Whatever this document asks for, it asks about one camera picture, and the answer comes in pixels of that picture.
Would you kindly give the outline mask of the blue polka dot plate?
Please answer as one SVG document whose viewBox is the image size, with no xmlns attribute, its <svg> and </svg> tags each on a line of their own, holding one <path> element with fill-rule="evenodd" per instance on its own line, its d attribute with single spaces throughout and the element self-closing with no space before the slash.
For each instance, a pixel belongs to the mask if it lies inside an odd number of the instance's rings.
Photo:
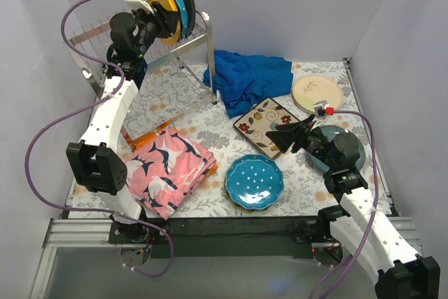
<svg viewBox="0 0 448 299">
<path fill-rule="evenodd" d="M 245 211 L 264 211 L 275 204 L 284 190 L 284 177 L 275 161 L 248 154 L 236 159 L 225 173 L 228 197 Z"/>
</svg>

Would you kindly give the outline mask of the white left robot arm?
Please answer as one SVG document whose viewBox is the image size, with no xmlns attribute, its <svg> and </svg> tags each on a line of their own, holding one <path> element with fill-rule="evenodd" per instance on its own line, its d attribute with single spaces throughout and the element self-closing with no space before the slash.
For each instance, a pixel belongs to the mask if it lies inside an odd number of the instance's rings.
<svg viewBox="0 0 448 299">
<path fill-rule="evenodd" d="M 173 8 L 154 1 L 153 11 L 143 6 L 119 12 L 109 21 L 111 44 L 102 62 L 106 67 L 104 90 L 92 120 L 80 140 L 66 149 L 77 184 L 106 203 L 114 221 L 126 224 L 125 234 L 135 243 L 149 234 L 141 206 L 126 187 L 127 168 L 116 153 L 125 116 L 146 75 L 144 59 L 156 39 L 178 40 L 192 26 L 185 6 Z"/>
</svg>

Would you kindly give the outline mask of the square floral plate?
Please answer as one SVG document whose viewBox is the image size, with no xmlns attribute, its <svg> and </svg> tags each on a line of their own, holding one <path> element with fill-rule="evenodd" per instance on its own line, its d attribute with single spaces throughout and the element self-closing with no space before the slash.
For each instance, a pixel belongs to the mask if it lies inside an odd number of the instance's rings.
<svg viewBox="0 0 448 299">
<path fill-rule="evenodd" d="M 265 134 L 269 131 L 276 131 L 277 125 L 287 125 L 298 121 L 277 101 L 267 98 L 242 115 L 234 122 L 233 126 L 263 155 L 275 159 L 281 154 L 281 151 Z"/>
</svg>

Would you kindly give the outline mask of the cream round plate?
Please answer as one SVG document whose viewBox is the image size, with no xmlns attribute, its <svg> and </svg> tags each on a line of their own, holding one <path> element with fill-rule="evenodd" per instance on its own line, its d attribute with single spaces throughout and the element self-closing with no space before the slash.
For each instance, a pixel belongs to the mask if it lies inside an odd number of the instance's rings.
<svg viewBox="0 0 448 299">
<path fill-rule="evenodd" d="M 314 105 L 320 101 L 335 108 L 344 103 L 344 95 L 340 86 L 332 79 L 318 74 L 298 78 L 291 89 L 294 102 L 309 113 L 314 112 Z"/>
</svg>

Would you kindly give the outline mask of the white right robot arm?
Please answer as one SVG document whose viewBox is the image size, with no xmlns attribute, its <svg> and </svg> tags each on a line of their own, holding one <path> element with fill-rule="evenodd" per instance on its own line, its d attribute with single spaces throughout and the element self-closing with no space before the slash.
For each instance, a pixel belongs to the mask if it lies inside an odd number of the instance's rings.
<svg viewBox="0 0 448 299">
<path fill-rule="evenodd" d="M 328 166 L 325 186 L 338 205 L 319 212 L 318 236 L 336 239 L 371 278 L 378 298 L 437 298 L 440 266 L 423 257 L 374 204 L 366 180 L 356 167 L 358 139 L 342 132 L 328 139 L 312 118 L 279 125 L 267 137 L 281 152 L 306 150 Z"/>
</svg>

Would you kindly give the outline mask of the dark teal round plate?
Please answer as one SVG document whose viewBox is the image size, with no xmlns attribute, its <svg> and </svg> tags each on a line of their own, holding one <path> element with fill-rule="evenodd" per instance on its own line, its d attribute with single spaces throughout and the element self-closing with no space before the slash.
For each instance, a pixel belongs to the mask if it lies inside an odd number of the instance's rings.
<svg viewBox="0 0 448 299">
<path fill-rule="evenodd" d="M 352 132 L 348 131 L 347 129 L 344 129 L 342 127 L 336 126 L 336 125 L 324 125 L 321 127 L 321 131 L 324 136 L 328 139 L 328 141 L 332 141 L 335 136 L 341 134 L 341 133 L 348 133 L 354 136 L 354 138 L 358 141 L 358 153 L 359 153 L 359 159 L 356 161 L 356 167 L 357 169 L 361 169 L 365 163 L 366 154 L 365 149 L 361 141 L 358 139 L 358 137 L 353 134 Z M 320 172 L 327 172 L 329 170 L 329 167 L 325 165 L 323 162 L 315 158 L 314 156 L 310 156 L 311 161 L 314 165 L 314 168 L 317 169 Z"/>
</svg>

